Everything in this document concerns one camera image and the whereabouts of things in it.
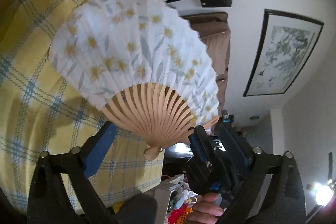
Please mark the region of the person's right hand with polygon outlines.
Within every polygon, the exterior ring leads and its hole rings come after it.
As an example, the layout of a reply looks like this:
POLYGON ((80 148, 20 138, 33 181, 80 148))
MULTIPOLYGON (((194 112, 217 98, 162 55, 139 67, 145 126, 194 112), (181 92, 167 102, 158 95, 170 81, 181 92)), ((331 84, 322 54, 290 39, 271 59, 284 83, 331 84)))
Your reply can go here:
POLYGON ((207 193, 204 195, 201 200, 193 206, 193 211, 187 216, 184 224, 216 223, 219 217, 224 213, 224 210, 220 206, 215 205, 215 201, 220 197, 221 195, 217 193, 207 193))

